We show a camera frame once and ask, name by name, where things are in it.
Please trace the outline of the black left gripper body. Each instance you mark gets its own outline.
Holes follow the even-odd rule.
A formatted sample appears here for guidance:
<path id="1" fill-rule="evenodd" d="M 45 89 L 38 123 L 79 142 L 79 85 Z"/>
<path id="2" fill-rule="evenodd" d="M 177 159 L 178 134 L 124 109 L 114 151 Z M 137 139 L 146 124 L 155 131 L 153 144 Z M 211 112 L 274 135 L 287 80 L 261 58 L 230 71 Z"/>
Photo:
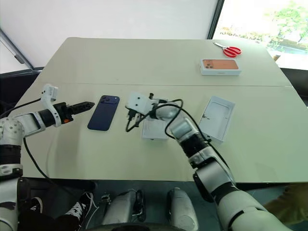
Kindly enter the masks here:
<path id="1" fill-rule="evenodd" d="M 72 108 L 70 105 L 67 105 L 65 102 L 57 103 L 54 105 L 54 108 L 56 109 L 62 124 L 73 121 Z"/>

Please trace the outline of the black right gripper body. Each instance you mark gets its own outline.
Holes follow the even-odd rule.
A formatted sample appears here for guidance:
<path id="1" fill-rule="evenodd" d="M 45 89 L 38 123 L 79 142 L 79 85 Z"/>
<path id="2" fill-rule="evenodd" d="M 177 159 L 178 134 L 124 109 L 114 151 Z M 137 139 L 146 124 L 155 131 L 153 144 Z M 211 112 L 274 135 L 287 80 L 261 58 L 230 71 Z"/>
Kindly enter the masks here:
<path id="1" fill-rule="evenodd" d="M 130 122 L 132 120 L 135 120 L 135 124 L 133 126 L 138 127 L 140 120 L 141 120 L 141 114 L 138 113 L 137 111 L 133 110 L 133 109 L 128 109 L 128 122 L 127 122 L 127 127 L 129 126 Z"/>

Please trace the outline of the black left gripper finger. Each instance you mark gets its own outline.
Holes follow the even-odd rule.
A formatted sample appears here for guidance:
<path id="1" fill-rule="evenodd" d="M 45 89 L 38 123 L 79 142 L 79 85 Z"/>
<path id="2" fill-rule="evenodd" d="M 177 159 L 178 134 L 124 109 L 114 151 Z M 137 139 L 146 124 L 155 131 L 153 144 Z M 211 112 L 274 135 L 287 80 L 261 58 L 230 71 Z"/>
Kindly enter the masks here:
<path id="1" fill-rule="evenodd" d="M 80 113 L 83 113 L 85 111 L 88 111 L 92 108 L 93 106 L 70 106 L 69 107 L 69 114 L 70 115 L 77 115 Z"/>
<path id="2" fill-rule="evenodd" d="M 81 102 L 68 106 L 69 109 L 91 109 L 95 103 L 93 102 Z"/>

